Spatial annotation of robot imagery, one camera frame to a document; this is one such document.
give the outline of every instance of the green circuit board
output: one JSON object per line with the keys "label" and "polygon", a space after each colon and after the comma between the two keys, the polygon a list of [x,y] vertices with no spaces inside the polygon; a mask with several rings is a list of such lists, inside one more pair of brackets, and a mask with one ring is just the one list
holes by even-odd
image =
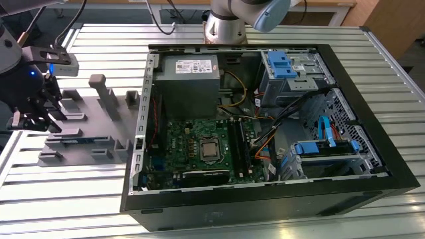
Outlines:
{"label": "green circuit board", "polygon": [[[253,123],[244,121],[247,139],[255,138]],[[167,135],[166,172],[187,172],[194,170],[229,170],[229,184],[264,182],[263,165],[252,168],[252,174],[239,178],[233,173],[231,144],[228,139],[227,120],[190,120],[170,121]],[[219,141],[220,155],[216,162],[206,163],[202,156],[202,142],[206,139]],[[172,189],[172,177],[167,174],[158,176],[158,185],[162,189]]]}

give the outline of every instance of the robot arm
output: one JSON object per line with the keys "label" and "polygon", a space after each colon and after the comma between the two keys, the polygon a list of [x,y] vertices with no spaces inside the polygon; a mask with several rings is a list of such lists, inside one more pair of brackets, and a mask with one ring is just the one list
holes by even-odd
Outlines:
{"label": "robot arm", "polygon": [[209,43],[241,43],[245,23],[261,31],[272,31],[281,23],[289,7],[300,0],[212,0],[212,13],[206,25]]}
{"label": "robot arm", "polygon": [[[66,1],[68,0],[0,0],[0,17]],[[48,59],[47,55],[55,56],[55,59]],[[59,120],[67,119],[60,111],[58,81],[54,75],[43,75],[36,64],[70,65],[70,55],[62,48],[22,48],[0,24],[0,56],[0,101],[8,104],[14,112],[8,129],[60,132],[50,117],[51,114]]]}

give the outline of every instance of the red wire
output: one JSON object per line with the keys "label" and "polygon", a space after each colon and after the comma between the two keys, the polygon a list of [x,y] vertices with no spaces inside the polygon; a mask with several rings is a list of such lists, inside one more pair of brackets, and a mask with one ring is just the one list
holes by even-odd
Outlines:
{"label": "red wire", "polygon": [[154,97],[152,97],[152,101],[154,101],[155,133],[154,133],[152,140],[151,140],[148,148],[152,147],[155,137],[158,136],[158,133],[159,133],[158,102],[156,102]]}
{"label": "red wire", "polygon": [[335,136],[336,139],[341,139],[341,136],[340,136],[337,128],[335,127],[335,125],[331,125],[331,127],[332,127],[332,130],[333,130],[335,134],[336,134],[336,136]]}

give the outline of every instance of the ram slot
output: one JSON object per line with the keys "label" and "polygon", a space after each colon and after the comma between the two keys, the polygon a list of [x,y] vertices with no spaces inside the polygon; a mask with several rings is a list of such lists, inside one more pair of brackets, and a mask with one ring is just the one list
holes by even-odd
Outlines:
{"label": "ram slot", "polygon": [[252,174],[249,144],[245,139],[245,130],[241,121],[229,120],[227,127],[235,176],[243,178]]}

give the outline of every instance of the power supply label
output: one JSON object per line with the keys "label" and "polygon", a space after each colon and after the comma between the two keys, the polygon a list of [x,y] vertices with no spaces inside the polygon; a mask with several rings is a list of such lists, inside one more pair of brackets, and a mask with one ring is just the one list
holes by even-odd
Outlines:
{"label": "power supply label", "polygon": [[176,62],[176,74],[188,73],[212,73],[212,61],[211,60],[191,60]]}

